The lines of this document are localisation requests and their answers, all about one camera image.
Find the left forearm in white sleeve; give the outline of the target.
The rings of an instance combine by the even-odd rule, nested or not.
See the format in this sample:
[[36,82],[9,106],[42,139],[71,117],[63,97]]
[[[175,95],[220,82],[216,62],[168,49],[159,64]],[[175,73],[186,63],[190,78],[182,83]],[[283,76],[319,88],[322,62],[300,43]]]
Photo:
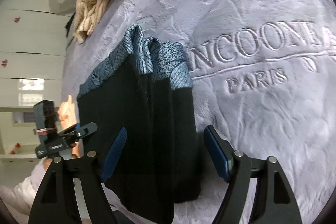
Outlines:
[[31,175],[15,187],[1,185],[1,199],[19,213],[29,215],[38,188],[50,164],[51,159],[41,159],[33,169]]

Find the person's left hand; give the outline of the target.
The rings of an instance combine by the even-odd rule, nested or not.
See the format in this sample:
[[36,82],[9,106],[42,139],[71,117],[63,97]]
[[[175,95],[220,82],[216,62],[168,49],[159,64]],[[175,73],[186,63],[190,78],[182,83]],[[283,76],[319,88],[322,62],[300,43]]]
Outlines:
[[[59,110],[58,110],[58,116],[59,116],[60,124],[63,130],[77,124],[75,104],[73,102],[71,95],[68,95],[67,101],[61,103]],[[79,142],[72,144],[71,147],[72,147],[72,150],[71,150],[72,155],[75,155],[74,156],[75,158],[80,157]],[[50,164],[51,164],[51,159],[45,158],[43,160],[44,170],[47,170]]]

